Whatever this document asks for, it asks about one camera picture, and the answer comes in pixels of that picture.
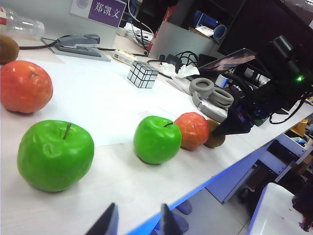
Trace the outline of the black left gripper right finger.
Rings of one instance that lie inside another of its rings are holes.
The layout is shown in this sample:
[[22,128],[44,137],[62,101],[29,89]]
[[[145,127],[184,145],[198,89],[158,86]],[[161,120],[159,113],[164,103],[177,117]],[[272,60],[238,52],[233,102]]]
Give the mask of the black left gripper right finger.
[[183,234],[167,204],[161,205],[160,232],[162,235]]

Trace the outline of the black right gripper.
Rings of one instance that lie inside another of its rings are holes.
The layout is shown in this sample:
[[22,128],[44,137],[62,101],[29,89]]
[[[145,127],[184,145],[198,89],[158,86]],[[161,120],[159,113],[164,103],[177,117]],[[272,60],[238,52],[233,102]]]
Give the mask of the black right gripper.
[[227,118],[213,130],[214,135],[234,135],[250,132],[256,121],[266,119],[277,110],[277,88],[269,82],[255,90],[245,82],[238,83],[241,95],[228,109]]

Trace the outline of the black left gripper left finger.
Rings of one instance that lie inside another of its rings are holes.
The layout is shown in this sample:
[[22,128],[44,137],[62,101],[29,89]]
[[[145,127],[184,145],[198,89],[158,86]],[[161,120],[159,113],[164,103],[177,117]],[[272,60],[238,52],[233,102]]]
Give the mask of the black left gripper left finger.
[[118,230],[118,206],[111,203],[98,220],[86,232],[86,235],[116,235]]

